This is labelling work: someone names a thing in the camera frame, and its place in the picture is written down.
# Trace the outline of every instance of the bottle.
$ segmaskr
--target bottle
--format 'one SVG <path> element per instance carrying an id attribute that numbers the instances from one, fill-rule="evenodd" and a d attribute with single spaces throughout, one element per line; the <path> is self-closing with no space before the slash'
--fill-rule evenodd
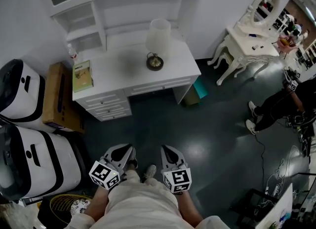
<path id="1" fill-rule="evenodd" d="M 68 53 L 70 55 L 70 58 L 72 58 L 74 63 L 76 63 L 78 60 L 77 51 L 73 48 L 73 46 L 71 44 L 68 44 L 67 47 L 68 47 Z"/>

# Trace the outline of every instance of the book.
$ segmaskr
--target book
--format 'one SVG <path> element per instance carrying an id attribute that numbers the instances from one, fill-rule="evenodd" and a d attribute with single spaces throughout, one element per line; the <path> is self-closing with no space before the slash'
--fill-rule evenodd
<path id="1" fill-rule="evenodd" d="M 78 92 L 93 87 L 90 60 L 73 66 L 73 91 Z"/>

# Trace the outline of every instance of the brass lamp base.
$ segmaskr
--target brass lamp base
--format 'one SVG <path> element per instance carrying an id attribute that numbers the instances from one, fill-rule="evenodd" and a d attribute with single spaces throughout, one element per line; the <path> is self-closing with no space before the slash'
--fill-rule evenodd
<path id="1" fill-rule="evenodd" d="M 158 71 L 163 67 L 163 60 L 154 53 L 153 56 L 147 59 L 146 66 L 152 71 Z"/>

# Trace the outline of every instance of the desk drawer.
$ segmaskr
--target desk drawer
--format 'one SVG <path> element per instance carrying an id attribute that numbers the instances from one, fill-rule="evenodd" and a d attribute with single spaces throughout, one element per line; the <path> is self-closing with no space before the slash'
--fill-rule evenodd
<path id="1" fill-rule="evenodd" d="M 96 108 L 88 109 L 87 111 L 94 116 L 99 116 L 119 112 L 126 109 L 130 109 L 128 101 L 119 102 L 117 104 L 103 105 Z"/>
<path id="2" fill-rule="evenodd" d="M 130 116 L 130 115 L 132 115 L 132 111 L 127 109 L 127 110 L 119 111 L 116 113 L 110 113 L 110 114 L 105 114 L 105 115 L 95 116 L 95 117 L 100 121 L 106 121 L 106 120 L 112 120 L 112 119 L 120 118 L 124 116 Z"/>
<path id="3" fill-rule="evenodd" d="M 188 85 L 188 84 L 192 84 L 193 81 L 194 81 L 193 78 L 189 76 L 189 77 L 166 80 L 166 81 L 161 81 L 161 82 L 147 83 L 147 84 L 143 84 L 139 86 L 126 88 L 124 89 L 124 91 L 125 91 L 125 95 L 129 97 L 129 96 L 143 94 L 143 93 L 147 93 L 151 91 L 174 88 L 174 87 L 178 87 L 182 85 Z"/>
<path id="4" fill-rule="evenodd" d="M 77 102 L 85 109 L 91 109 L 102 105 L 115 104 L 120 101 L 126 101 L 127 98 L 124 91 L 115 90 L 107 93 L 101 93 L 90 97 L 85 97 L 77 100 Z"/>

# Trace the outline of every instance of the white sneaker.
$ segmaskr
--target white sneaker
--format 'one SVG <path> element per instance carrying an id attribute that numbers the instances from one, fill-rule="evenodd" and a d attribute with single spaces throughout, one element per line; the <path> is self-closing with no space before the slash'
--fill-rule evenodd
<path id="1" fill-rule="evenodd" d="M 248 107 L 251 110 L 251 114 L 253 117 L 257 117 L 258 115 L 255 113 L 255 108 L 257 108 L 257 106 L 255 106 L 255 104 L 252 101 L 248 102 Z"/>
<path id="2" fill-rule="evenodd" d="M 255 131 L 256 124 L 253 123 L 253 122 L 251 122 L 251 121 L 248 120 L 248 119 L 246 120 L 246 127 L 248 128 L 248 130 L 249 130 L 253 135 L 255 135 L 256 133 L 258 133 L 258 132 Z"/>
<path id="3" fill-rule="evenodd" d="M 128 160 L 129 163 L 133 163 L 135 168 L 138 168 L 138 161 L 137 161 L 137 158 L 136 158 L 136 149 L 133 147 L 133 150 L 132 152 L 130 153 L 130 156 L 129 156 L 129 160 Z"/>
<path id="4" fill-rule="evenodd" d="M 152 178 L 152 177 L 154 177 L 154 175 L 156 174 L 156 172 L 157 172 L 157 167 L 156 167 L 156 165 L 154 165 L 154 164 L 151 164 L 148 168 L 147 168 L 147 170 L 146 170 L 146 173 L 144 174 L 144 177 L 145 178 Z"/>

